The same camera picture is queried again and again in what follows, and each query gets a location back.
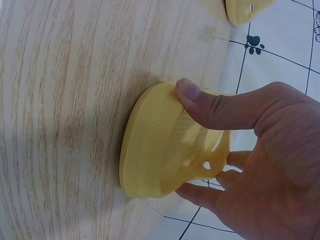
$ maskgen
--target cartoon drawing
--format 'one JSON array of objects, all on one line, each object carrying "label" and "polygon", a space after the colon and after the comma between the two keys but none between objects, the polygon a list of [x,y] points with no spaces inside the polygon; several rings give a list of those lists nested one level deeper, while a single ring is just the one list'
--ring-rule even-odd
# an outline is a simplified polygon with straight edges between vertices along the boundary
[{"label": "cartoon drawing", "polygon": [[261,54],[261,49],[265,49],[265,45],[260,44],[259,48],[259,43],[260,43],[260,37],[259,36],[246,36],[246,41],[247,43],[244,45],[244,47],[247,49],[249,48],[249,54],[252,55],[256,52],[256,54],[260,55]]},{"label": "cartoon drawing", "polygon": [[314,28],[315,40],[320,43],[320,11],[315,16],[315,23],[317,27]]}]

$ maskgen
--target hand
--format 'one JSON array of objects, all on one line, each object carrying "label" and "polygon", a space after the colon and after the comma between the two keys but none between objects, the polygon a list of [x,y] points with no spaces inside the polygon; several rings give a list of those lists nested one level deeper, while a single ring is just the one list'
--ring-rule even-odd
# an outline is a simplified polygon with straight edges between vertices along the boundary
[{"label": "hand", "polygon": [[319,240],[320,103],[280,82],[229,97],[181,79],[175,91],[202,126],[258,138],[253,151],[230,153],[243,171],[219,173],[225,191],[185,183],[176,192],[247,240]]}]

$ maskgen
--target wooden table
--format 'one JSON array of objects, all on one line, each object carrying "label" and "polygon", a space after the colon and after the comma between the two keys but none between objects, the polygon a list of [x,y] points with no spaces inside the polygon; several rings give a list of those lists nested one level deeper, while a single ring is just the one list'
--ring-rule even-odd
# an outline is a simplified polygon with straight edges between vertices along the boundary
[{"label": "wooden table", "polygon": [[141,239],[174,204],[119,188],[139,95],[216,88],[223,0],[0,1],[0,239]]}]

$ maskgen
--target finger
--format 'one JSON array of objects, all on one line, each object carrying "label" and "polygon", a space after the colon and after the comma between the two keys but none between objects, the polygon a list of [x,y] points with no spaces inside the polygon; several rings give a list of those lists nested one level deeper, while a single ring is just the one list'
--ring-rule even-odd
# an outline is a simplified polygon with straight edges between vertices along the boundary
[{"label": "finger", "polygon": [[239,179],[240,174],[236,170],[222,171],[216,176],[216,180],[224,189],[227,189]]},{"label": "finger", "polygon": [[184,183],[178,190],[175,191],[180,197],[189,200],[195,205],[204,207],[211,211],[214,211],[216,201],[222,193],[221,190],[197,186],[191,183]]},{"label": "finger", "polygon": [[[295,103],[315,103],[313,99],[282,82],[274,82],[258,90],[235,96],[214,96],[183,78],[176,84],[175,92],[194,120],[215,130],[254,129],[267,111],[267,115],[271,115],[278,109]],[[260,124],[260,129],[271,125],[263,121]]]},{"label": "finger", "polygon": [[227,164],[243,170],[251,153],[252,151],[232,151],[228,156]]}]

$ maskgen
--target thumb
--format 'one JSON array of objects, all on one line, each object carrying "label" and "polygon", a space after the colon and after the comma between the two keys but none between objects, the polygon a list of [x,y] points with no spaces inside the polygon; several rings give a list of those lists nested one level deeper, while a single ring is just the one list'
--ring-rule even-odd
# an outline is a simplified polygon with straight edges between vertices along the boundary
[{"label": "thumb", "polygon": [[293,87],[274,82],[258,90],[235,96],[214,96],[183,78],[175,93],[189,115],[200,125],[215,130],[267,130],[274,122],[268,117],[295,103],[314,102]]},{"label": "thumb", "polygon": [[211,212],[215,213],[214,208],[216,201],[223,191],[211,187],[184,183],[175,192],[180,197],[192,202],[193,204],[209,209]]}]

